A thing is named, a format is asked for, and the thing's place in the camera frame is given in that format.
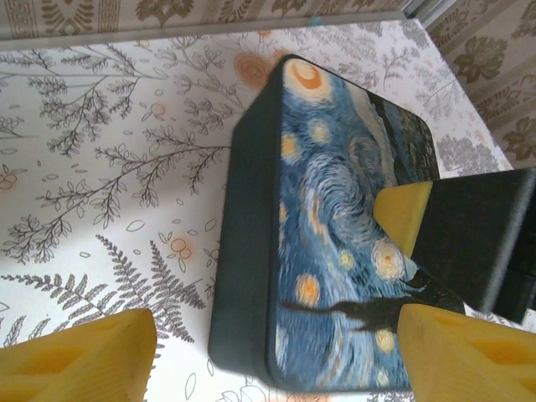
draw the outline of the patterned wallpaper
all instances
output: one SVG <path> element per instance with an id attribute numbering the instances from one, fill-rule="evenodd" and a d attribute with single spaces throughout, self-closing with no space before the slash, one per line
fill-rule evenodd
<path id="1" fill-rule="evenodd" d="M 536 1 L 458 1 L 429 33 L 512 165 L 536 165 Z"/>
<path id="2" fill-rule="evenodd" d="M 4 0 L 0 39 L 400 10 L 407 0 Z"/>

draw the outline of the yellow foam pad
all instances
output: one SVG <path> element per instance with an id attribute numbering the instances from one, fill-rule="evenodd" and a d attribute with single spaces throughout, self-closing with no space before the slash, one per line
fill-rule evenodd
<path id="1" fill-rule="evenodd" d="M 398 339 L 416 402 L 536 402 L 536 334 L 408 304 Z"/>
<path id="2" fill-rule="evenodd" d="M 408 257 L 413 254 L 432 185 L 421 182 L 384 188 L 374 202 L 374 218 Z"/>
<path id="3" fill-rule="evenodd" d="M 156 346 L 135 309 L 0 349 L 0 402 L 141 402 Z"/>

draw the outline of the beige damask wallpaper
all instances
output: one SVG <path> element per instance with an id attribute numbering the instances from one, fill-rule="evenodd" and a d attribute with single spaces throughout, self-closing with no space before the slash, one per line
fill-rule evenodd
<path id="1" fill-rule="evenodd" d="M 536 1 L 458 1 L 429 32 L 513 166 L 536 165 Z"/>
<path id="2" fill-rule="evenodd" d="M 407 0 L 4 0 L 0 39 L 400 10 Z"/>

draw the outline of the white table surface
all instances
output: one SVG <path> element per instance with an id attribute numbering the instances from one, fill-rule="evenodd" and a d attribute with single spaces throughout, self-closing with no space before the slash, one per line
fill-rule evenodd
<path id="1" fill-rule="evenodd" d="M 231 132 L 289 52 L 424 118 L 442 177 L 510 168 L 413 21 L 0 54 L 0 345 L 150 307 L 148 401 L 412 400 L 287 395 L 209 361 Z"/>

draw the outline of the swirling sky painting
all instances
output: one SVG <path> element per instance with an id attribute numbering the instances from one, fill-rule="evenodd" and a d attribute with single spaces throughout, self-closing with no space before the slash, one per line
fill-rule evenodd
<path id="1" fill-rule="evenodd" d="M 408 389 L 401 306 L 463 311 L 372 215 L 382 188 L 438 177 L 420 118 L 303 59 L 285 62 L 276 364 L 292 387 Z"/>

